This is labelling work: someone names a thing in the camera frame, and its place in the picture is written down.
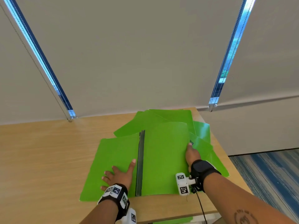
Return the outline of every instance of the person's right arm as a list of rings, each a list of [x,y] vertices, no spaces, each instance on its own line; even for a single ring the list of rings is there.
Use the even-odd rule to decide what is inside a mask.
[[[198,159],[201,159],[199,152],[189,144],[186,151],[189,171],[192,163]],[[218,173],[208,175],[204,179],[203,188],[226,224],[295,224],[275,208]]]

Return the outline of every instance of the wristband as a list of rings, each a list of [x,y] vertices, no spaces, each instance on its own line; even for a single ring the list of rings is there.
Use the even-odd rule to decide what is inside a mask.
[[[193,178],[196,178],[197,187],[204,191],[204,179],[211,173],[221,174],[219,171],[215,169],[213,165],[211,165],[208,161],[198,159],[194,161],[191,165],[190,175]]]
[[[116,203],[118,214],[115,221],[127,215],[130,202],[128,200],[128,190],[123,184],[114,184],[108,187],[97,204],[104,200],[112,200]]]

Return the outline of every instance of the person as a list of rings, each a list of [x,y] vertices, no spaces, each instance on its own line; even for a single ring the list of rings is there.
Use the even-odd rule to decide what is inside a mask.
[[[189,143],[185,156],[189,165],[189,172],[191,172],[192,164],[201,159],[200,154]],[[113,166],[114,174],[110,171],[105,171],[106,176],[103,176],[102,179],[109,186],[118,183],[124,185],[129,190],[135,165],[136,159],[132,160],[126,173],[121,172],[116,166]],[[101,190],[105,191],[106,189],[106,186],[101,186]],[[295,224],[286,215],[238,187],[221,174],[213,172],[207,175],[203,180],[203,189],[226,224]],[[104,200],[80,224],[113,224],[117,215],[117,204],[112,200]]]

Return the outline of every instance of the floor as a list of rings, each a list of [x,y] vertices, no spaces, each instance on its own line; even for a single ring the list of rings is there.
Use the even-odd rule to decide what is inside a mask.
[[[299,149],[230,159],[254,195],[299,223]]]

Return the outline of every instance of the table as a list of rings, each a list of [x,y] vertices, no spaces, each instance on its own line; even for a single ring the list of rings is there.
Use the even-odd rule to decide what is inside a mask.
[[[193,120],[204,122],[196,108]],[[0,126],[0,222],[79,223],[95,202],[79,202],[95,152],[102,138],[133,119],[134,113],[73,120]],[[211,134],[211,144],[233,183],[250,189]],[[216,213],[200,192],[205,214]],[[201,215],[196,195],[154,195],[130,199],[138,223]]]

